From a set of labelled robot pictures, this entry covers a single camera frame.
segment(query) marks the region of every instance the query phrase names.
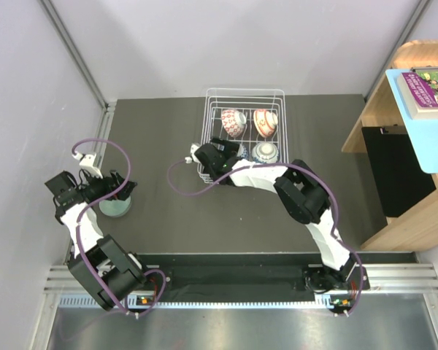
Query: bowl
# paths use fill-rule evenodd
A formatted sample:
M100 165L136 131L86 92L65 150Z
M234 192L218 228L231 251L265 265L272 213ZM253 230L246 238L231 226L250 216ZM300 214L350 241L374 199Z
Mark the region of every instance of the bowl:
M272 164L279 160L279 149L271 142L260 142L251 151L253 161Z
M276 131L278 119L274 112L257 109L253 112L253 122L258 133L266 139Z
M240 144L237 157L248 160L248 149L244 144Z
M247 117L236 109L224 109L220 113L222 126L230 137L240 136L247 126Z

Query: wooden shelf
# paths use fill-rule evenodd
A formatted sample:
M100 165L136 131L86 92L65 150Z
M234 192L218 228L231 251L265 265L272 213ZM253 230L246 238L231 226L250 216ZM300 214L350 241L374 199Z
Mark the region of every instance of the wooden shelf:
M438 66L438 40L417 40L402 45L390 67L410 69ZM383 76L353 126L342 151L366 152L363 126L403 125L388 78ZM431 175L436 190L399 218L386 218L388 226L362 245L364 250L422 251L438 245L438 174Z

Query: black panel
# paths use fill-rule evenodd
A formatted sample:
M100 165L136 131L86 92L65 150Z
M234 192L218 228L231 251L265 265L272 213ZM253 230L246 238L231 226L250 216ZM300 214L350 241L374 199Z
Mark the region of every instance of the black panel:
M362 128L383 212L399 217L435 190L430 174L418 164L407 134Z
M304 271L321 263L319 254L140 254L145 265L160 265L170 277L162 301L311 301ZM416 263L410 253L363 253L364 263ZM155 276L158 285L159 276ZM358 272L353 279L358 281Z

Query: dish rack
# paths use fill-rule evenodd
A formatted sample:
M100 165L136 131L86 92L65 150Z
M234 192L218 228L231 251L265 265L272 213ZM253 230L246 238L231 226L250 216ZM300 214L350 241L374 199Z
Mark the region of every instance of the dish rack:
M222 126L221 114L224 109L236 109L247 118L245 130L236 138L227 134ZM268 109L277 115L278 125L272 136L261 136L253 122L253 112L256 109ZM235 141L247 148L248 160L251 160L251 150L259 142L271 142L280 152L280 162L288 163L287 118L285 116L285 94L280 89L242 89L227 87L212 87L206 92L204 102L203 129L201 144L210 142L215 136L220 139ZM209 174L198 164L199 177L207 184L212 183Z

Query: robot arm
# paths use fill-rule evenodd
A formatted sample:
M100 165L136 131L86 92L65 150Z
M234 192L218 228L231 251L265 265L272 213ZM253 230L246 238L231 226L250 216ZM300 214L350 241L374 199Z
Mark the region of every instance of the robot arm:
M238 144L213 138L209 144L192 145L191 160L202 164L213 180L234 169L249 166L249 169L231 174L220 183L276 193L288 213L310 231L326 267L326 278L332 281L331 287L344 284L356 262L338 242L341 240L339 232L336 230L334 235L331 234L334 221L328 193L312 177L286 166L254 168L257 163L237 157L238 151ZM302 160L295 160L293 164L311 171Z
M91 275L76 244L77 217L88 203L111 193L123 183L124 179L117 171L111 171L110 176L102 176L95 166L97 162L95 154L79 154L76 158L80 160L80 174L85 175L84 183L81 181L78 184L74 176L63 171L47 181L45 185L54 195L55 218L68 227L74 242L74 253L68 262L70 273L102 308L110 310L115 305L114 302ZM116 196L108 200L126 200L136 185L136 182L128 181ZM118 300L122 300L146 282L143 274L146 268L133 254L127 254L111 236L102 235L93 209L89 208L84 213L80 221L80 232L84 253ZM107 263L110 263L112 269L102 274L99 268Z

